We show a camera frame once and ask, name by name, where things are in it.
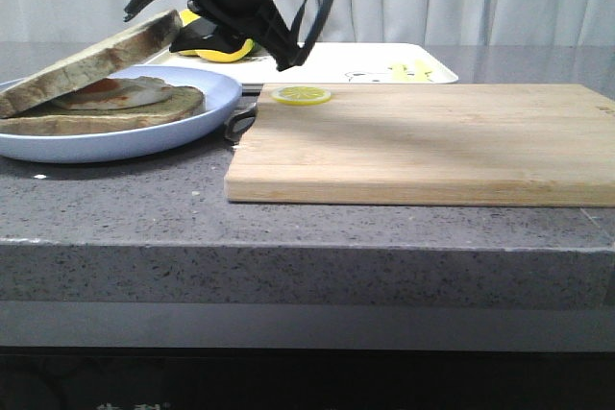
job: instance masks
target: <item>granite countertop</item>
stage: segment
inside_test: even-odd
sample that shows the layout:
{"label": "granite countertop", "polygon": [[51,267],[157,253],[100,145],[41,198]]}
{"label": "granite countertop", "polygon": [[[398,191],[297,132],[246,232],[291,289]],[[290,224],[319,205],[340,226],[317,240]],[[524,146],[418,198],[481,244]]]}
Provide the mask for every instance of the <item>granite countertop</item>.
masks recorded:
{"label": "granite countertop", "polygon": [[[0,46],[4,82],[85,45]],[[613,47],[427,48],[461,83],[581,83],[615,98]],[[54,305],[66,319],[80,309],[95,318],[107,303],[152,316],[171,305],[602,316],[615,305],[614,208],[230,204],[232,156],[217,131],[103,164],[0,157],[0,323],[21,323],[0,345],[22,344]]]}

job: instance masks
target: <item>plate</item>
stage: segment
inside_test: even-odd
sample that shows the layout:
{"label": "plate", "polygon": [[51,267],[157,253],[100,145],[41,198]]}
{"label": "plate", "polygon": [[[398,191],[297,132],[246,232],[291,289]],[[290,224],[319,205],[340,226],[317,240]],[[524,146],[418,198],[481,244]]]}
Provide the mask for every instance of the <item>plate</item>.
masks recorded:
{"label": "plate", "polygon": [[[146,156],[182,146],[220,127],[241,96],[235,79],[211,71],[176,66],[137,65],[110,77],[150,76],[172,85],[191,85],[206,94],[207,110],[184,120],[112,133],[35,136],[0,133],[0,156],[48,163],[89,163]],[[17,81],[0,84],[0,90]]]}

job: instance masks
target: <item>fried egg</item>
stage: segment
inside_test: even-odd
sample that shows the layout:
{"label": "fried egg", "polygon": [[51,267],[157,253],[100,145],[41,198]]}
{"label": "fried egg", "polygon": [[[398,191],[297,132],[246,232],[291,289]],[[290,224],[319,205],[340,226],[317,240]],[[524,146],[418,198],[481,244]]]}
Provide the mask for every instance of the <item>fried egg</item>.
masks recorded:
{"label": "fried egg", "polygon": [[51,103],[60,108],[76,110],[127,109],[164,101],[172,93],[172,85],[154,77],[103,79],[55,98]]}

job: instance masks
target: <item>cutting board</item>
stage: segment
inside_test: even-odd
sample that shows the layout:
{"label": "cutting board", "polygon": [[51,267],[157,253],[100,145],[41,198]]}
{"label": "cutting board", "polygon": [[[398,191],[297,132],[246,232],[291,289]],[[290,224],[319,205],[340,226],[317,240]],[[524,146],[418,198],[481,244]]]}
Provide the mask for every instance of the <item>cutting board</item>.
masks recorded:
{"label": "cutting board", "polygon": [[225,178],[239,202],[615,205],[615,102],[579,84],[322,84],[274,102]]}

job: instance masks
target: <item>gray countertop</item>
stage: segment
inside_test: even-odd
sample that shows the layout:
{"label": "gray countertop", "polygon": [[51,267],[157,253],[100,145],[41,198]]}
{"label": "gray countertop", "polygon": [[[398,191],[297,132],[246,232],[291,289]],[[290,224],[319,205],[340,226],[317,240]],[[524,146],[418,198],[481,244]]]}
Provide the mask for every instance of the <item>gray countertop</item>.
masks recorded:
{"label": "gray countertop", "polygon": [[[84,46],[0,42],[0,81]],[[615,98],[613,47],[427,48],[461,83],[581,83]],[[110,163],[0,157],[0,325],[11,326],[0,329],[0,346],[615,350],[615,209],[230,204],[223,177],[232,156],[218,131]],[[301,316],[300,308],[310,314]],[[326,308],[335,331],[345,329],[338,309],[352,311],[354,327],[328,330],[326,338],[307,334],[314,309]],[[235,336],[251,316],[261,318],[259,309],[271,319],[287,313],[294,328],[281,338],[271,333],[277,328],[262,326],[259,335],[229,343],[215,339],[229,338],[223,327],[215,337],[169,336],[157,327],[143,339],[131,329],[136,324],[127,326],[186,309],[194,311],[183,322],[201,327],[207,318],[236,319],[227,326]],[[57,312],[55,322],[49,312]],[[493,340],[493,316],[504,326],[510,312],[518,313],[509,320],[516,326],[524,325],[520,319],[544,323],[542,334],[521,328],[517,340]],[[574,340],[554,342],[553,316],[575,313],[598,316],[584,327],[593,333],[570,330]],[[74,319],[92,326],[100,316],[115,327],[71,333]],[[433,330],[442,316],[459,319],[461,337],[473,339],[439,337]],[[388,334],[357,326],[383,317],[392,323]],[[424,320],[416,333],[422,340],[401,340],[399,329],[415,318]],[[34,333],[41,319],[44,333]],[[562,325],[578,328],[569,321]],[[364,341],[351,341],[348,331]]]}

